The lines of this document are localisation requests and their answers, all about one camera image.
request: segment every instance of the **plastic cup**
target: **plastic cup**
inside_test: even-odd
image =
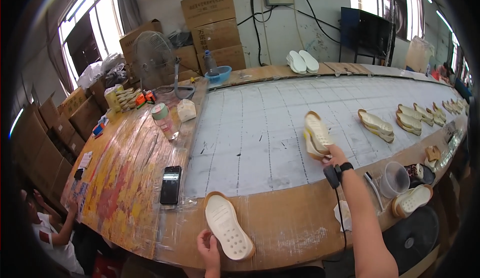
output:
[[[410,178],[403,165],[389,162],[380,179],[380,192],[384,197],[393,199],[406,192],[410,186]]]

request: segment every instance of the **worktable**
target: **worktable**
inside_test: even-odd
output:
[[[151,106],[147,105],[139,110],[122,114],[116,121],[105,127],[101,137],[96,139],[90,137],[70,173],[61,202],[65,205],[73,192],[79,194],[82,198],[80,221],[126,250],[148,259],[176,265],[195,268],[204,266],[200,255],[197,253],[195,239],[202,229],[207,228],[203,207],[204,196],[207,191],[212,190],[223,191],[230,197],[229,199],[237,212],[238,222],[253,240],[256,247],[255,255],[242,262],[231,261],[224,254],[221,254],[223,270],[261,270],[283,267],[325,258],[343,250],[343,234],[340,232],[340,224],[333,213],[333,208],[337,204],[335,192],[330,188],[327,180],[324,179],[321,165],[314,163],[305,154],[302,136],[304,110],[311,108],[320,116],[324,116],[327,120],[327,126],[332,128],[330,131],[332,136],[336,138],[345,135],[346,141],[349,142],[353,139],[345,131],[349,128],[358,131],[358,127],[355,126],[358,125],[355,114],[359,107],[363,107],[363,109],[387,120],[389,114],[395,116],[394,112],[398,103],[410,106],[412,100],[422,103],[420,100],[424,99],[426,104],[427,100],[436,93],[440,93],[445,97],[436,98],[435,101],[437,105],[441,105],[442,100],[455,98],[457,94],[454,89],[446,85],[440,85],[435,80],[431,81],[429,77],[422,77],[421,74],[403,72],[399,76],[396,74],[389,75],[383,68],[371,67],[367,69],[366,66],[363,67],[358,64],[321,63],[320,65],[317,76],[307,78],[304,76],[298,77],[287,66],[265,66],[232,72],[229,80],[222,85],[214,86],[207,95],[206,80],[200,78],[195,83],[197,91],[192,98],[196,104],[198,116],[183,123],[180,136],[171,143],[165,140],[162,132],[154,124],[150,115]],[[375,97],[369,98],[369,93],[363,93],[362,88],[358,86],[359,83],[365,83],[364,87],[367,88],[375,86],[376,88],[372,91],[372,95]],[[402,93],[400,96],[402,100],[398,101],[390,98],[389,104],[383,105],[384,103],[381,100],[387,100],[393,94],[379,94],[387,91],[391,83],[395,85],[394,89],[391,89],[393,91],[391,93],[398,90]],[[245,85],[232,87],[232,85],[240,84]],[[320,96],[323,101],[312,102],[309,101],[309,96],[305,95],[304,102],[292,101],[292,104],[288,104],[287,101],[295,100],[296,97],[293,95],[294,92],[289,92],[289,95],[282,95],[284,91],[297,88],[299,89],[296,90],[297,93],[305,94],[303,91],[312,90],[305,88],[307,84],[312,85],[313,90],[322,94]],[[234,118],[239,109],[237,108],[235,112],[229,110],[224,112],[220,109],[223,106],[235,104],[233,100],[236,98],[237,92],[243,93],[245,91],[247,93],[253,91],[253,89],[258,89],[261,95],[276,95],[269,94],[269,87],[283,97],[281,108],[285,107],[289,110],[290,124],[294,127],[292,130],[295,131],[293,135],[283,135],[282,133],[286,129],[281,128],[281,126],[285,123],[276,120],[276,117],[267,120],[267,115],[265,115],[264,120],[267,127],[260,125],[252,129],[252,132],[254,130],[257,132],[255,137],[252,138],[255,138],[255,142],[262,143],[261,140],[267,136],[268,131],[272,132],[271,142],[268,140],[269,157],[274,156],[274,149],[277,148],[279,143],[287,140],[287,143],[283,143],[286,149],[281,150],[282,154],[279,156],[283,158],[300,156],[300,161],[292,159],[291,164],[295,166],[303,164],[303,169],[300,168],[298,173],[300,177],[306,177],[307,179],[294,179],[293,177],[289,180],[290,184],[279,183],[278,187],[270,189],[268,187],[273,186],[273,184],[264,183],[268,186],[265,190],[261,187],[261,183],[259,186],[255,185],[255,187],[248,187],[248,185],[240,187],[239,183],[242,182],[242,177],[246,176],[246,174],[240,175],[241,163],[244,169],[250,169],[249,175],[255,178],[255,166],[258,165],[256,159],[258,158],[255,155],[250,158],[245,156],[242,159],[245,153],[239,154],[235,151],[236,155],[232,157],[233,159],[225,159],[234,150],[227,149],[227,147],[222,150],[219,143],[225,141],[229,146],[234,145],[231,140],[235,139],[237,133],[234,133],[234,131],[238,129],[238,122],[234,121]],[[325,93],[330,93],[330,90],[325,92],[322,87],[333,90],[337,98],[327,97]],[[355,101],[354,104],[345,103],[345,116],[336,118],[336,115],[338,115],[336,109],[331,110],[332,117],[323,115],[323,109],[315,106],[315,104],[327,103],[330,105],[349,100],[341,98],[342,87],[356,87],[360,90],[359,93],[364,94],[364,101],[357,100],[357,95],[355,95],[351,100]],[[432,89],[432,91],[425,93],[425,89]],[[419,93],[422,94],[422,98],[415,97]],[[424,107],[431,108],[431,100],[429,102],[430,105]],[[254,112],[255,108],[262,112],[269,110],[270,107],[275,110],[280,108],[277,105],[266,107],[264,104],[262,109],[255,101],[252,101],[250,107],[249,112]],[[345,152],[345,154],[350,154],[347,156],[349,160],[354,158],[357,160],[357,164],[354,165],[357,174],[362,176],[366,171],[369,171],[374,178],[374,183],[378,186],[381,172],[387,162],[394,160],[405,166],[423,163],[425,159],[424,149],[427,146],[436,145],[442,152],[442,159],[439,162],[434,182],[437,183],[446,172],[453,154],[466,134],[467,117],[465,114],[452,115],[447,111],[445,112],[450,124],[440,128],[435,125],[430,127],[423,123],[422,136],[420,137],[413,134],[409,135],[410,133],[403,131],[394,121],[388,119],[389,122],[391,121],[395,133],[395,140],[392,144],[383,142],[379,137],[363,129],[365,141],[373,149],[371,153],[374,153],[375,157],[369,154],[370,152],[363,151],[362,148],[365,145],[362,143],[354,147],[360,148],[357,151],[350,145],[351,152]],[[242,104],[240,111],[242,118],[245,113]],[[219,121],[221,118],[231,120],[229,128],[222,127],[220,129],[221,123],[215,120]],[[252,118],[247,119],[246,117],[245,120],[242,119],[242,123],[247,126],[246,121],[254,120]],[[271,128],[272,122],[279,126],[277,131],[281,132],[276,143],[274,140],[275,129]],[[452,140],[447,143],[452,133]],[[241,142],[245,148],[248,148],[246,135],[242,132]],[[212,137],[215,138],[215,142],[206,145],[207,139]],[[348,144],[345,144],[343,140],[337,144],[344,150],[348,149]],[[253,151],[255,151],[255,148],[260,149],[253,143],[251,145],[250,148]],[[295,147],[299,154],[287,153],[291,151],[291,147]],[[385,148],[388,149],[388,153],[384,153],[383,149]],[[85,170],[81,181],[76,182],[73,176],[81,156],[87,152],[93,152],[91,164]],[[368,158],[362,159],[360,157],[365,155]],[[235,167],[231,166],[230,162],[232,160],[237,161],[238,167],[237,165]],[[266,179],[268,181],[268,178],[274,178],[275,173],[280,173],[275,166],[275,162],[270,164],[270,177],[259,175],[256,180],[261,182],[262,179]],[[181,165],[184,169],[183,182],[185,185],[182,188],[179,205],[177,207],[165,207],[159,204],[161,177],[163,176],[163,169],[173,165]],[[215,173],[212,174],[212,172],[216,170],[221,173],[216,178],[217,182],[209,183],[210,178],[215,181]],[[288,175],[295,175],[295,172],[288,168],[284,168],[282,171],[286,171]],[[234,182],[229,182],[232,177],[235,177],[237,181],[236,188],[231,186]],[[364,183],[367,185],[372,202],[377,209],[381,229],[386,230],[399,220],[393,217],[391,200],[382,197],[385,207],[385,211],[382,212],[375,193],[366,181]],[[341,188],[339,190],[340,198],[344,199]],[[351,232],[347,231],[346,235],[347,243],[351,246]]]

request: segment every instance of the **curtain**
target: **curtain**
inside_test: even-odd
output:
[[[58,29],[55,29],[55,34],[50,35],[49,28],[49,11],[45,13],[45,28],[46,28],[46,50],[48,58],[57,72],[60,82],[63,84],[68,93],[72,93],[74,85],[68,76],[67,66],[63,60],[62,46],[60,44],[60,35]]]
[[[118,10],[125,34],[142,24],[137,0],[118,0]]]

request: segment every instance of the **clear plastic container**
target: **clear plastic container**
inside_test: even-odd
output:
[[[410,178],[403,165],[389,162],[380,179],[380,192],[384,197],[393,199],[409,189]]]
[[[155,124],[162,129],[166,139],[171,141],[177,138],[179,129],[173,122],[169,108],[164,103],[160,103],[152,108],[152,117]]]
[[[205,69],[207,70],[207,74],[210,77],[218,76],[219,75],[219,68],[217,67],[217,63],[215,59],[210,54],[209,50],[205,51]]]

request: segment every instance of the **wristwatch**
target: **wristwatch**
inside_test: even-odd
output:
[[[345,162],[340,166],[339,165],[335,166],[336,177],[338,178],[338,181],[340,183],[342,183],[343,172],[349,169],[353,169],[353,165],[350,162]]]

